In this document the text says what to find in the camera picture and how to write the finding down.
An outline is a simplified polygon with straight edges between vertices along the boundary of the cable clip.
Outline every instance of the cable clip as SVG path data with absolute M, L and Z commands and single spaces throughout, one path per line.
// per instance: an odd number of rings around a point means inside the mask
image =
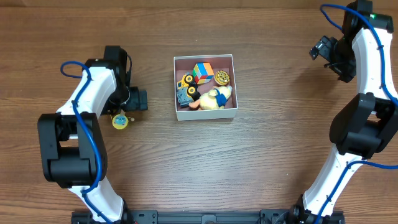
M 79 107 L 79 105 L 77 105 L 77 102 L 75 100 L 72 100 L 72 105 L 76 105 L 76 107 Z

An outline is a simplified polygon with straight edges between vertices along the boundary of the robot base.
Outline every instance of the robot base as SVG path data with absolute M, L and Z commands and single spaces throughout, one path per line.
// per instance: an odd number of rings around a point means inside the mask
M 288 224 L 289 210 L 264 209 L 260 212 L 158 212 L 156 210 L 133 210 L 134 224 Z M 345 224 L 343 212 L 335 212 L 332 222 Z M 72 213 L 72 224 L 100 224 L 92 214 Z

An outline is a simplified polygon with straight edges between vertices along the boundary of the small yellow figure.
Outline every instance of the small yellow figure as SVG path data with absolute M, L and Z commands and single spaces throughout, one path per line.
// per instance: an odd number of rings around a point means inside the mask
M 126 112 L 122 110 L 120 114 L 113 117 L 112 125 L 114 128 L 122 130 L 127 127 L 127 125 L 129 124 L 129 118 L 125 114 Z

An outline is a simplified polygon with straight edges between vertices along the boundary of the black base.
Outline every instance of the black base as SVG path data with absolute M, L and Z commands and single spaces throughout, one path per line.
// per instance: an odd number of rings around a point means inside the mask
M 345 224 L 342 213 L 337 223 Z M 133 210 L 134 219 L 128 224 L 288 224 L 289 210 L 264 209 L 260 212 L 158 212 L 156 210 Z M 92 220 L 92 214 L 72 213 L 72 224 L 100 224 Z
M 286 217 L 286 224 L 314 224 L 317 219 L 317 215 L 314 215 L 311 211 L 305 210 L 303 205 L 303 195 L 297 200 L 297 203 L 293 205 Z M 317 224 L 345 224 L 343 212 L 333 212 L 331 216 L 327 215 L 322 217 Z

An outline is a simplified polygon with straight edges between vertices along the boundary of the wood grain surface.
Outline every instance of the wood grain surface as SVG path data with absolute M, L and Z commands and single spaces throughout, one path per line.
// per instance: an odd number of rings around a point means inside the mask
M 398 11 L 381 10 L 397 23 Z M 342 23 L 343 13 L 330 16 Z M 66 60 L 121 45 L 149 110 L 127 129 L 100 119 L 108 179 L 133 209 L 257 211 L 289 208 L 315 180 L 334 116 L 356 94 L 308 51 L 341 34 L 317 9 L 0 8 L 0 223 L 69 223 L 85 208 L 44 179 L 37 119 L 54 113 L 79 80 Z M 233 54 L 235 119 L 177 122 L 173 57 Z M 398 39 L 391 64 L 398 83 Z M 73 67 L 70 73 L 78 73 Z M 372 158 L 398 163 L 398 139 Z M 363 167 L 337 201 L 348 224 L 397 223 L 397 172 Z
M 227 8 L 258 7 L 287 9 L 317 9 L 322 3 L 346 6 L 354 0 L 0 0 L 0 6 L 18 7 L 195 7 Z M 374 1 L 375 9 L 397 9 L 391 0 Z

